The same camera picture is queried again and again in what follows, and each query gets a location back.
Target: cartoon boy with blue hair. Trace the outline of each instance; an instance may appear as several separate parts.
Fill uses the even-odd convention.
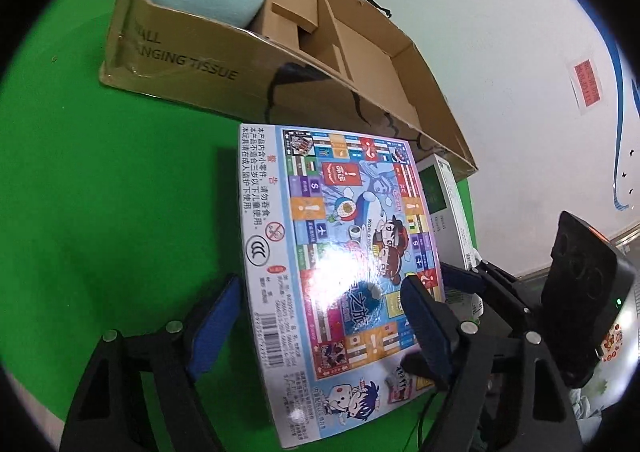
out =
[[[378,390],[379,387],[373,382],[367,385],[364,378],[360,379],[360,384],[356,387],[351,387],[350,384],[335,385],[323,400],[324,412],[340,415],[340,423],[343,425],[347,418],[367,421],[380,405]]]

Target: white box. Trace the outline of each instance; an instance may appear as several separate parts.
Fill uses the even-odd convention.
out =
[[[476,252],[449,163],[433,154],[419,162],[417,168],[440,261],[470,270],[477,264]],[[476,294],[446,288],[446,296],[447,304],[460,320],[477,320],[484,311],[482,299]]]

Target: silver bolt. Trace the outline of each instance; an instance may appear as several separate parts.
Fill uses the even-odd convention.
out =
[[[460,329],[462,329],[462,332],[467,335],[475,335],[478,333],[478,326],[471,320],[465,320],[460,324]]]
[[[164,329],[166,329],[167,333],[179,333],[180,331],[182,331],[182,322],[180,322],[179,320],[171,320],[171,322],[166,323]]]
[[[116,338],[118,338],[118,332],[115,329],[109,329],[102,335],[102,340],[105,342],[113,342]]]
[[[540,336],[540,334],[536,333],[535,331],[527,332],[527,334],[525,335],[525,338],[527,339],[527,342],[535,346],[537,346],[540,342],[542,342],[542,337]]]

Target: colorful box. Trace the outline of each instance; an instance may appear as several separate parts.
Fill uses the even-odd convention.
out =
[[[243,124],[239,181],[255,341],[282,446],[417,396],[399,368],[418,350],[400,285],[417,275],[441,302],[444,290],[408,143]]]

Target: green tablecloth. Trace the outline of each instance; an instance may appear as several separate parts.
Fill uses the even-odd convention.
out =
[[[0,356],[60,418],[105,329],[153,331],[242,270],[239,122],[102,87],[113,1],[55,0],[0,87]],[[279,450],[246,314],[197,387],[230,452]],[[400,450],[423,402],[305,450]]]

